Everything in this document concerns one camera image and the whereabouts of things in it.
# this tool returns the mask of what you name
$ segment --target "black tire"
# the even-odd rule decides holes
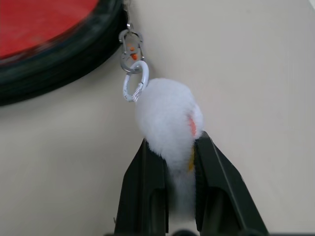
[[[39,55],[0,67],[0,106],[30,99],[88,74],[119,48],[126,28],[121,0],[99,0],[65,41]]]

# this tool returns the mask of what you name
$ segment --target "metal carabiner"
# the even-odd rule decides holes
[[[131,36],[135,35],[138,40],[137,45],[135,47],[132,47],[132,50],[126,44],[126,37],[128,34]],[[137,54],[139,50],[140,50],[140,60],[144,61],[144,53],[143,53],[143,47],[142,47],[143,37],[141,33],[132,31],[130,29],[123,30],[119,34],[119,41],[123,44],[123,54],[120,59],[120,65],[122,69],[132,74],[140,73],[141,70],[139,68],[132,69],[131,67],[128,67],[126,63],[127,63],[127,60],[130,59],[133,54]]]
[[[130,4],[131,4],[131,0],[124,0],[123,1],[123,6],[124,6],[124,11],[127,14],[127,29],[128,30],[133,30],[133,24],[130,20]]]
[[[142,69],[142,79],[141,79],[141,82],[138,84],[138,87],[135,90],[133,95],[130,95],[128,93],[129,79],[130,79],[130,76],[132,75],[132,73],[127,73],[127,75],[125,77],[124,86],[123,86],[123,95],[128,102],[136,102],[138,97],[141,95],[141,92],[148,85],[148,81],[149,81],[148,65],[145,63],[145,61],[139,60],[139,61],[136,61],[130,68],[135,69],[137,67],[140,67]]]

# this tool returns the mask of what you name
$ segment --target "beige surface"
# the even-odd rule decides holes
[[[315,232],[308,1],[136,0],[133,10],[152,76],[191,87],[206,131],[241,172],[269,231]],[[142,139],[118,60],[0,108],[0,235],[113,231],[123,174]]]

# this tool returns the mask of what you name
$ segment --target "plush keychain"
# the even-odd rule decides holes
[[[203,116],[190,89],[169,79],[150,80],[136,101],[136,120],[150,149],[166,161],[170,217],[194,219],[193,145]]]

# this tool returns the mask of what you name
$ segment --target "clamp jaw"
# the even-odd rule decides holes
[[[195,219],[200,235],[268,235],[240,173],[206,132],[194,148]],[[166,162],[144,140],[124,176],[113,235],[168,232],[166,178]]]

